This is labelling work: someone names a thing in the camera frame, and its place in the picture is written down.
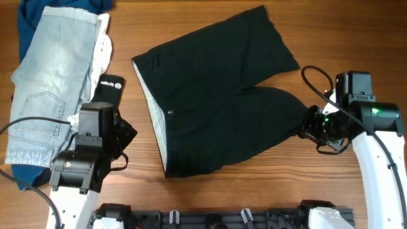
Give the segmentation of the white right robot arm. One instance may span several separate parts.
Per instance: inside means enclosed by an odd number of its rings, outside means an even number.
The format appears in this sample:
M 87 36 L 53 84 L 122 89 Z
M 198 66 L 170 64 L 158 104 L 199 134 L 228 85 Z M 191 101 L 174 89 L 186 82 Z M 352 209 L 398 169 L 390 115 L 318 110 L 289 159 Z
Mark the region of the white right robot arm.
M 395 104 L 353 101 L 310 107 L 301 133 L 332 155 L 352 147 L 359 162 L 369 228 L 406 228 L 404 127 Z

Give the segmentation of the black shorts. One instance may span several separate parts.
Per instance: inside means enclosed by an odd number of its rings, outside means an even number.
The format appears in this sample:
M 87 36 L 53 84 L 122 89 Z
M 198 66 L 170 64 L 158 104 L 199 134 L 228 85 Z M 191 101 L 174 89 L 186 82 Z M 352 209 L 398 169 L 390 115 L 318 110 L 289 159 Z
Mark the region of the black shorts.
M 308 108 L 261 82 L 299 64 L 264 6 L 135 56 L 166 177 L 209 174 L 300 131 Z

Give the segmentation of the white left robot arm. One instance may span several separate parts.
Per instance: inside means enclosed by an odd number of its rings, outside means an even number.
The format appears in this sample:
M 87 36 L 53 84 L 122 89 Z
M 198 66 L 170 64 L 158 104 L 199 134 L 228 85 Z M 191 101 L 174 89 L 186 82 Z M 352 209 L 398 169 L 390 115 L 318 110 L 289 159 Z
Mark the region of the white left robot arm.
M 103 180 L 115 169 L 112 162 L 127 158 L 124 149 L 137 132 L 111 104 L 82 106 L 78 131 L 51 162 L 49 223 L 59 228 L 86 228 L 95 209 Z

